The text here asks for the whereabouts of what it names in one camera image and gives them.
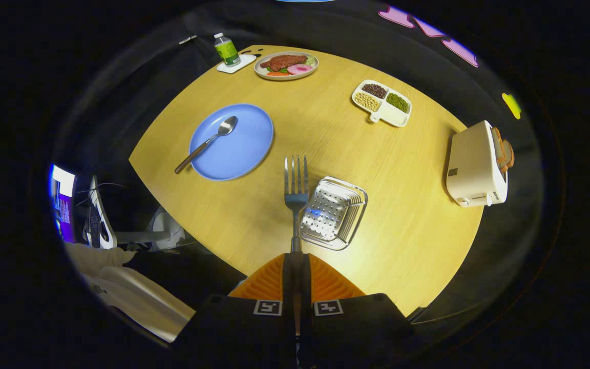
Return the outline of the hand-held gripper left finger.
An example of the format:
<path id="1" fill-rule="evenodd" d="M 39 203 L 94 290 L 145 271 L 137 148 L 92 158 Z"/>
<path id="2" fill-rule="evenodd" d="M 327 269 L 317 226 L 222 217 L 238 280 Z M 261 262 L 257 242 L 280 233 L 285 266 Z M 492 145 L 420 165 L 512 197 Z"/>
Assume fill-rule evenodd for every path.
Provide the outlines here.
<path id="1" fill-rule="evenodd" d="M 259 268 L 228 296 L 208 296 L 173 342 L 178 360 L 295 360 L 290 254 Z"/>

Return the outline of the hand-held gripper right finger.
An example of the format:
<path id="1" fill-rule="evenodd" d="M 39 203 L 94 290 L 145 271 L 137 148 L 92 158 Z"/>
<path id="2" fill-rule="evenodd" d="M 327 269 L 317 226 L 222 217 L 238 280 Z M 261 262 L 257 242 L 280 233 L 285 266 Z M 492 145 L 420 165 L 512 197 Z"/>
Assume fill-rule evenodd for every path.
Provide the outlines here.
<path id="1" fill-rule="evenodd" d="M 384 293 L 366 294 L 305 254 L 301 334 L 307 360 L 408 360 L 414 329 Z"/>

